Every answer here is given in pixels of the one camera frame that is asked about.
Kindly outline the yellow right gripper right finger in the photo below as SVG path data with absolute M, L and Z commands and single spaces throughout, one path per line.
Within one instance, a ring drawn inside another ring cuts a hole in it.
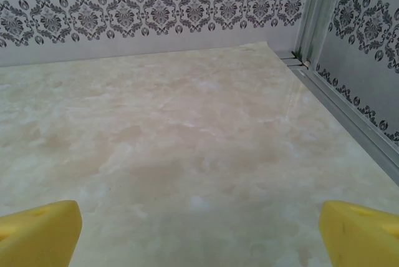
M 333 267 L 399 267 L 399 215 L 325 201 L 319 231 Z

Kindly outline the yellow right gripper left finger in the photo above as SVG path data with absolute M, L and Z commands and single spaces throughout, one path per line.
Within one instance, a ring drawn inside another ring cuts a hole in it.
M 74 200 L 0 216 L 0 267 L 69 267 L 81 229 Z

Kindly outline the aluminium side rail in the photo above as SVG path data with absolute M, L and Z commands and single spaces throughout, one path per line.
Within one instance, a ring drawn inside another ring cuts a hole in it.
M 291 51 L 278 56 L 399 183 L 399 75 L 345 49 L 323 50 L 309 66 Z

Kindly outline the aluminium frame post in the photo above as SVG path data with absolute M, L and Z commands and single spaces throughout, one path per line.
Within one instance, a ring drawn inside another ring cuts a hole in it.
M 309 68 L 324 43 L 335 0 L 306 0 L 294 54 Z

